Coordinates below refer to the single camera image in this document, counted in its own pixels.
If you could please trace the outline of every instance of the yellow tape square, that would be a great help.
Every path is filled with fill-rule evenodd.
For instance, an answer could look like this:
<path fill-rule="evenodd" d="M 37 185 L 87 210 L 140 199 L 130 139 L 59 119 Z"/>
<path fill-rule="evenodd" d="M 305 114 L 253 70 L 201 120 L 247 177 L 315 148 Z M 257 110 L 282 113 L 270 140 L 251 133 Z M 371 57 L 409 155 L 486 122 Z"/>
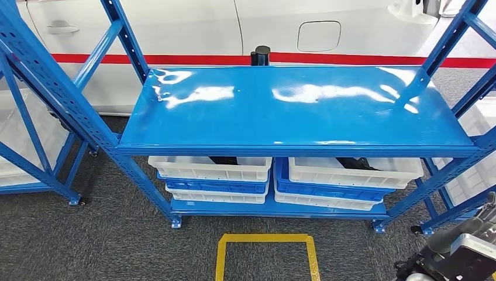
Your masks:
<path fill-rule="evenodd" d="M 226 263 L 226 244 L 228 242 L 304 242 L 310 267 L 312 281 L 320 281 L 319 266 L 315 253 L 314 239 L 307 234 L 224 234 L 217 246 L 217 265 L 215 267 L 215 280 L 224 280 L 224 267 Z"/>

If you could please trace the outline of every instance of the white plastic crate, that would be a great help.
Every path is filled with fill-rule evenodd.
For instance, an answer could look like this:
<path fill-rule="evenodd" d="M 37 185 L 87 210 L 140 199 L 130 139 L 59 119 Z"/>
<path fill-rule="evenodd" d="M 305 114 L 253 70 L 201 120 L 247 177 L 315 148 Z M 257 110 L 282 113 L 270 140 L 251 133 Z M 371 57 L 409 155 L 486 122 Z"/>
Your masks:
<path fill-rule="evenodd" d="M 423 176 L 419 158 L 367 158 L 379 169 L 345 169 L 336 158 L 290 157 L 290 180 L 302 183 L 404 189 L 409 181 Z"/>
<path fill-rule="evenodd" d="M 217 165 L 207 156 L 150 156 L 162 177 L 266 181 L 272 157 L 238 157 L 239 165 Z"/>
<path fill-rule="evenodd" d="M 265 203 L 265 196 L 268 193 L 268 185 L 269 181 L 267 181 L 265 193 L 263 194 L 170 189 L 167 185 L 166 190 L 176 200 L 263 204 Z"/>
<path fill-rule="evenodd" d="M 350 210 L 370 211 L 377 201 L 354 200 L 327 196 L 282 193 L 277 191 L 277 179 L 274 175 L 274 200 L 279 203 L 310 205 L 318 207 L 342 208 Z"/>
<path fill-rule="evenodd" d="M 50 115 L 44 103 L 29 89 L 21 89 L 21 95 L 53 168 L 69 132 L 61 126 L 58 119 Z M 0 92 L 0 141 L 42 169 L 41 161 L 10 91 Z M 0 157 L 0 186 L 35 182 L 37 180 L 34 177 Z"/>
<path fill-rule="evenodd" d="M 469 136 L 487 133 L 496 125 L 496 97 L 485 97 L 477 101 L 460 119 L 460 124 Z M 452 158 L 432 159 L 438 169 L 443 168 Z M 469 168 L 446 185 L 446 191 L 453 203 L 459 205 L 478 193 L 496 184 L 496 152 Z"/>

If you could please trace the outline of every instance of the black post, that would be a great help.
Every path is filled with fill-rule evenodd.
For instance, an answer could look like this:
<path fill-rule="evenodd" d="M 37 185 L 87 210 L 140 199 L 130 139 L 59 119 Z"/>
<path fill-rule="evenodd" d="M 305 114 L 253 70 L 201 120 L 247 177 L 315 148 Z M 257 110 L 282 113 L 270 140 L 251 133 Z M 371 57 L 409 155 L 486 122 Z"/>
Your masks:
<path fill-rule="evenodd" d="M 255 52 L 251 52 L 252 66 L 268 66 L 268 54 L 270 48 L 267 46 L 258 46 Z"/>

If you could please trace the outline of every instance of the white car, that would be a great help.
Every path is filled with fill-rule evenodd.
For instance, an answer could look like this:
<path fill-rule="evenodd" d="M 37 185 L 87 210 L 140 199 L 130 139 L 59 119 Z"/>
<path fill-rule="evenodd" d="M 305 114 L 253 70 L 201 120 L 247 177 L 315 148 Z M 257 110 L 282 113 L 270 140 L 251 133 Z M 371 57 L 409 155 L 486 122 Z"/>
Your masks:
<path fill-rule="evenodd" d="M 145 55 L 209 64 L 258 45 L 273 52 L 413 56 L 438 22 L 440 0 L 121 0 Z M 109 26 L 99 0 L 17 2 L 21 17 L 74 77 Z M 101 114 L 129 115 L 141 85 L 115 40 L 84 95 Z M 177 62 L 154 56 L 151 66 Z"/>

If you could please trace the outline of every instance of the shelf top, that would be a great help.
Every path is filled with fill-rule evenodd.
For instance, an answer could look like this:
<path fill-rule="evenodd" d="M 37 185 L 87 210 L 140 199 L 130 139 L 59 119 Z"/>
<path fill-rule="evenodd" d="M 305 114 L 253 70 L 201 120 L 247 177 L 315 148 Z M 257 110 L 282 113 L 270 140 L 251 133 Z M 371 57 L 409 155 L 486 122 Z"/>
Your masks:
<path fill-rule="evenodd" d="M 152 68 L 119 147 L 238 156 L 476 149 L 421 68 L 342 66 Z"/>

